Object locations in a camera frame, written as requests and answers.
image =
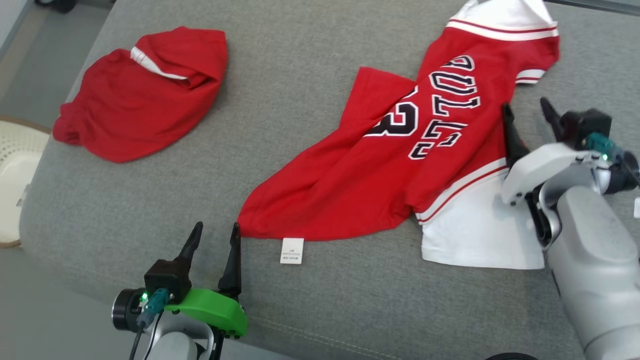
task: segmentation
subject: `red jersey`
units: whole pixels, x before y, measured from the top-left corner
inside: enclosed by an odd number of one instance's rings
[[[503,238],[517,236],[516,226],[528,216],[500,209],[508,218],[502,224],[492,212],[501,202],[487,196],[475,201],[473,192],[499,198],[507,170],[501,107],[516,83],[537,82],[558,60],[558,44],[542,0],[469,1],[431,44],[415,81],[370,68],[358,71],[338,129],[253,191],[239,215],[243,234],[336,240],[395,228],[415,213],[428,260],[541,267],[541,254],[525,259],[528,265],[469,260],[478,257],[476,248],[513,243]],[[456,208],[467,217],[482,213],[477,219],[484,220],[459,217],[455,224]],[[539,252],[533,232],[524,232],[530,235],[525,245],[516,240],[515,252]],[[465,233],[473,238],[459,239]],[[500,258],[514,256],[509,246]],[[474,253],[464,255],[465,247]],[[441,254],[429,258],[425,251]],[[480,258],[495,258],[495,251]]]

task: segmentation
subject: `white laundry basket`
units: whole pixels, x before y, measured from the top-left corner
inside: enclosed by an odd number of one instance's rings
[[[0,116],[0,248],[20,245],[22,202],[49,132],[35,124]]]

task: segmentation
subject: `folded red shirt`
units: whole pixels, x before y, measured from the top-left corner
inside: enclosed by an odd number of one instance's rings
[[[123,163],[176,142],[209,111],[227,68],[220,30],[177,28],[145,35],[84,73],[60,107],[53,137]]]

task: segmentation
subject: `jersey sleeve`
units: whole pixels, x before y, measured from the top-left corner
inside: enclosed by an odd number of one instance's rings
[[[380,118],[414,86],[411,79],[361,67],[342,112],[340,126],[359,126],[362,122]]]
[[[243,234],[255,238],[334,240],[390,227],[363,215],[363,211],[377,208],[356,202],[364,197],[346,189],[359,184],[364,176],[360,167],[365,160],[363,156],[354,156],[353,148],[414,86],[412,80],[401,76],[361,68],[339,128],[303,151],[249,195],[238,216]],[[350,211],[358,207],[362,210]]]
[[[418,79],[450,61],[452,53],[465,55],[475,47],[488,54],[505,49],[513,69],[507,75],[516,83],[537,83],[559,59],[557,22],[542,0],[470,0],[427,50]]]

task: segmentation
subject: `white stripe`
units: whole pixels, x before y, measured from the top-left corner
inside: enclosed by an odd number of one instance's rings
[[[516,80],[516,84],[537,84],[538,80],[536,79],[519,79]]]
[[[461,188],[463,188],[464,186],[466,186],[467,184],[471,183],[473,180],[476,180],[478,177],[481,177],[482,175],[485,175],[497,168],[503,167],[507,165],[507,161],[505,158],[501,158],[499,160],[493,161],[469,174],[467,174],[466,176],[462,177],[460,180],[456,181],[455,183],[453,183],[448,189],[446,189],[445,191],[443,191],[440,196],[438,196],[438,198],[429,206],[429,208],[427,210],[425,210],[425,212],[423,213],[419,213],[419,214],[415,214],[415,217],[418,218],[418,221],[420,222],[420,224],[424,224],[425,220],[428,219],[431,215],[433,215],[436,210],[442,205],[444,204],[445,201],[447,201],[447,199],[453,195],[455,192],[457,192],[458,190],[460,190]]]
[[[151,60],[147,54],[145,54],[142,50],[138,49],[138,47],[134,46],[133,49],[131,49],[131,58],[136,62],[139,63],[140,65],[142,65],[142,67],[144,67],[145,69],[156,73],[158,75],[162,75],[166,78],[170,78],[170,79],[178,79],[178,80],[185,80],[187,79],[186,76],[180,76],[180,75],[176,75],[176,74],[169,74],[167,72],[164,72],[162,70],[160,70],[160,68],[158,67],[158,65],[156,65],[156,63],[154,63],[153,60]]]
[[[542,78],[542,75],[545,74],[544,70],[540,70],[540,69],[529,69],[529,70],[524,70],[518,73],[518,75],[516,75],[516,79],[520,79],[520,78]]]
[[[502,31],[497,31],[492,29],[479,28],[471,24],[464,24],[462,22],[457,22],[457,21],[450,21],[447,24],[447,27],[464,30],[469,33],[474,33],[486,38],[494,38],[496,40],[504,40],[504,41],[536,40],[539,38],[548,38],[548,37],[558,36],[557,29],[546,30],[546,31],[545,30],[535,31],[533,33],[505,33]]]

